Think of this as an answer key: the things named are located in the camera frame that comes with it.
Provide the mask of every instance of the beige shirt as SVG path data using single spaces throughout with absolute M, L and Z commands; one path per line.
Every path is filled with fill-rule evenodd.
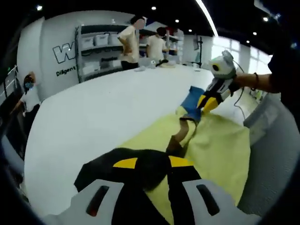
M 128 53 L 127 55 L 122 54 L 120 56 L 120 60 L 130 62 L 130 63 L 137 63 L 139 61 L 140 54 L 139 54 L 139 43 L 135 35 L 135 27 L 133 25 L 128 26 L 125 30 L 123 30 L 119 34 L 119 37 L 121 39 L 126 40 L 129 44 L 129 47 L 132 50 L 132 52 Z
M 149 46 L 148 57 L 155 60 L 163 60 L 163 49 L 167 49 L 165 46 L 165 41 L 161 38 L 156 37 L 156 35 L 148 37 L 147 45 Z

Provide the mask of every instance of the chair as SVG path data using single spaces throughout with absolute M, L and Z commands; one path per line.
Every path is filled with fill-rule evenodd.
M 268 94 L 244 121 L 250 129 L 248 180 L 238 207 L 263 216 L 277 201 L 297 164 L 300 134 L 278 96 Z

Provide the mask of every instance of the wall logo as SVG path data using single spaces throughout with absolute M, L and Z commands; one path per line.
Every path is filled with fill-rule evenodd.
M 75 59 L 75 41 L 72 42 L 71 46 L 69 43 L 63 44 L 62 47 L 56 46 L 53 48 L 53 52 L 59 64 L 65 62 L 66 59 Z
M 63 74 L 67 74 L 68 72 L 72 71 L 72 70 L 76 70 L 76 66 L 73 66 L 71 68 L 68 68 L 68 69 L 62 69 L 60 71 L 57 71 L 56 72 L 56 76 L 59 76 L 59 75 L 63 75 Z

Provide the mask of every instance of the black ceiling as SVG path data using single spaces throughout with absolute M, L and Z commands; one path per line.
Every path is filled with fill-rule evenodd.
M 209 11 L 212 20 L 220 36 L 234 38 L 242 44 L 247 45 L 250 41 L 253 45 L 266 53 L 271 54 L 278 41 L 278 25 L 276 21 L 270 20 L 264 22 L 263 17 L 266 13 L 254 6 L 254 0 L 202 0 Z M 39 17 L 44 16 L 46 19 L 61 15 L 68 12 L 84 10 L 112 10 L 132 14 L 143 15 L 163 24 L 179 28 L 189 34 L 188 30 L 192 29 L 193 33 L 198 35 L 212 36 L 213 32 L 207 22 L 203 12 L 195 0 L 178 1 L 175 4 L 173 0 L 127 0 L 127 1 L 70 1 L 70 0 L 40 0 L 25 1 L 18 3 L 17 9 L 9 10 L 15 2 L 7 2 L 7 7 L 2 8 L 2 21 L 5 21 L 4 42 L 1 44 L 1 53 L 4 49 L 17 45 L 16 29 L 21 23 L 28 24 Z M 35 6 L 43 6 L 41 12 L 35 10 Z

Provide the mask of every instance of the wristband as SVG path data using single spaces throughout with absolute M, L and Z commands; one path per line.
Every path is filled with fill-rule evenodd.
M 254 73 L 255 76 L 256 76 L 256 85 L 254 86 L 254 88 L 251 88 L 252 91 L 256 90 L 257 89 L 257 86 L 258 86 L 258 83 L 259 83 L 259 80 L 258 80 L 258 75 L 257 73 Z

